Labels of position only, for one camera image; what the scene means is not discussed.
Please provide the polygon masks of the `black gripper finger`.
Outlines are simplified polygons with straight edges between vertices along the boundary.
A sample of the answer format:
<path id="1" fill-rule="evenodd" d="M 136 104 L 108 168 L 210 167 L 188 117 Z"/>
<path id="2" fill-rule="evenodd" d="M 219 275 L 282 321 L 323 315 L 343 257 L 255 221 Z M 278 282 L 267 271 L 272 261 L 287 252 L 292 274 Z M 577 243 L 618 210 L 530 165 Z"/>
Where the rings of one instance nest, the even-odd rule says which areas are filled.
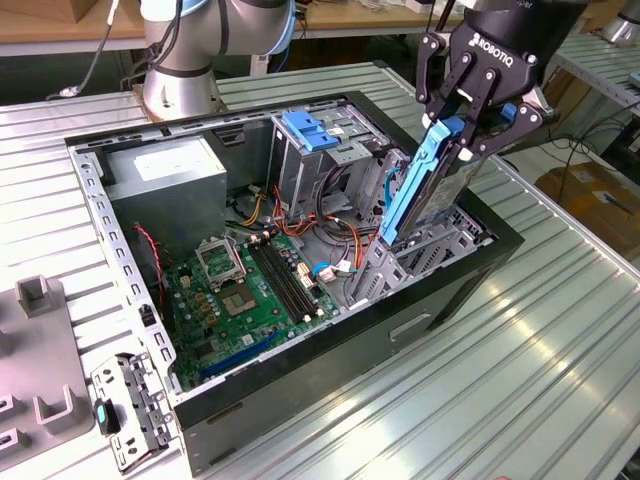
<path id="1" fill-rule="evenodd" d="M 556 110 L 548 103 L 542 92 L 528 92 L 516 107 L 515 118 L 504 130 L 494 135 L 476 137 L 469 150 L 481 157 L 494 154 L 512 146 L 543 125 L 556 119 Z"/>
<path id="2" fill-rule="evenodd" d="M 500 149 L 500 46 L 474 30 L 427 33 L 418 53 L 416 100 L 433 141 L 489 155 Z"/>

